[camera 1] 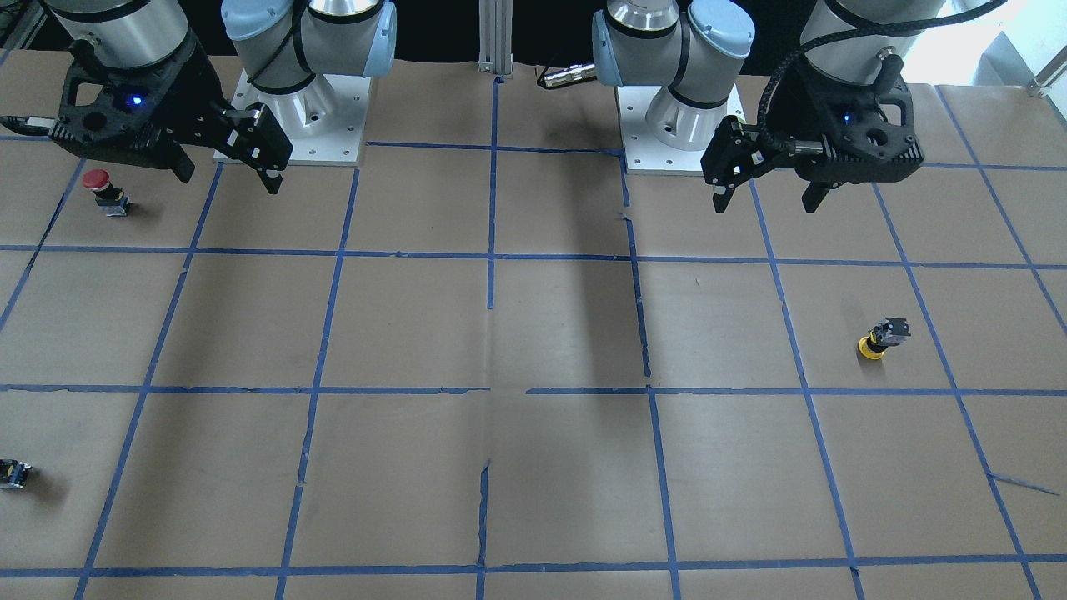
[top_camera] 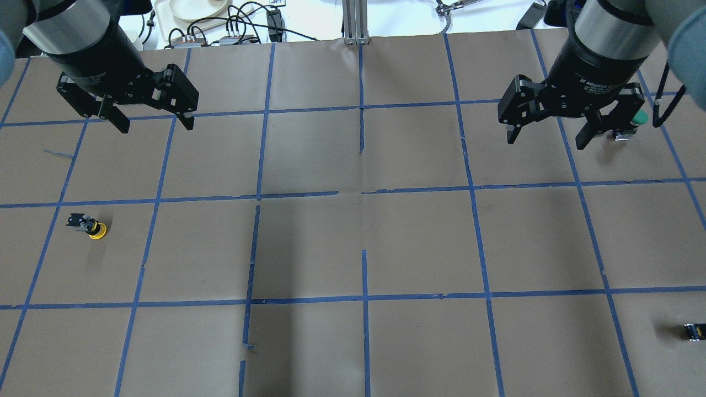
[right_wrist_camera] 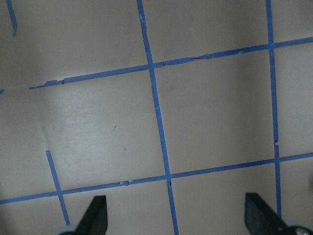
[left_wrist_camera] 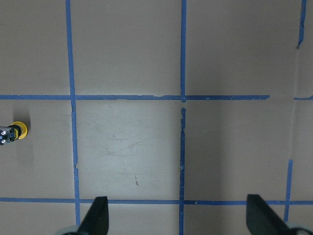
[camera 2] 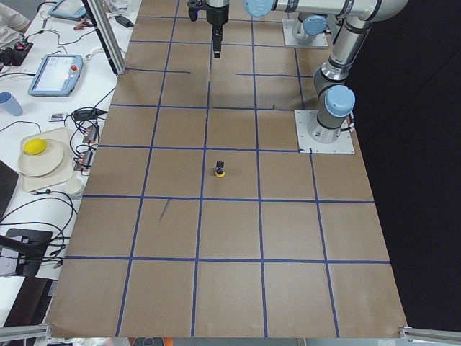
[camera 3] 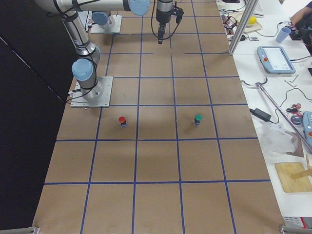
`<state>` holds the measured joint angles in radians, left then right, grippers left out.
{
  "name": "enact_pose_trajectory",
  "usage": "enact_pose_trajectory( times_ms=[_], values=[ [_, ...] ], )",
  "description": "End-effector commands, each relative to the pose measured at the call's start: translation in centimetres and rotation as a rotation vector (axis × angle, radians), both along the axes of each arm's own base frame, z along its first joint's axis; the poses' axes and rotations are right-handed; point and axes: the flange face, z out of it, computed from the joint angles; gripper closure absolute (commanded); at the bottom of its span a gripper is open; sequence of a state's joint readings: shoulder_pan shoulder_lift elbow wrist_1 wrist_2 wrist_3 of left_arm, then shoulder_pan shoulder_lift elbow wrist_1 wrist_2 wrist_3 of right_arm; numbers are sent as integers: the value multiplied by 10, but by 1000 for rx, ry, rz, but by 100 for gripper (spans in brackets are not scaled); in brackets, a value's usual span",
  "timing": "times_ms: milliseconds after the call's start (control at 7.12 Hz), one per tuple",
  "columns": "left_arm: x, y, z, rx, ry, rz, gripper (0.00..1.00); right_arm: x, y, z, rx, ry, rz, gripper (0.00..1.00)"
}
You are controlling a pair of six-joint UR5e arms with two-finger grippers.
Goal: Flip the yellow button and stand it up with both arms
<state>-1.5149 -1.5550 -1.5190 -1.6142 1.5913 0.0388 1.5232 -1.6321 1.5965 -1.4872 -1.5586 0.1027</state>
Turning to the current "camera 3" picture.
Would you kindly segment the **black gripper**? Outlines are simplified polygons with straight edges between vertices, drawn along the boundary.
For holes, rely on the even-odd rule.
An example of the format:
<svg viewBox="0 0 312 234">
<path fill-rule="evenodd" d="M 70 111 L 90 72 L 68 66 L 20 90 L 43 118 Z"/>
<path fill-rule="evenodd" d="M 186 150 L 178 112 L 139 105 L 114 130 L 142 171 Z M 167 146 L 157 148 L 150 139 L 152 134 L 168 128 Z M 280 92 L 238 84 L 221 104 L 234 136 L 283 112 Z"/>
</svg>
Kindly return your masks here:
<svg viewBox="0 0 312 234">
<path fill-rule="evenodd" d="M 156 2 L 156 20 L 159 22 L 157 40 L 162 44 L 164 40 L 165 24 L 171 19 L 173 8 L 172 0 L 157 0 Z"/>
</svg>

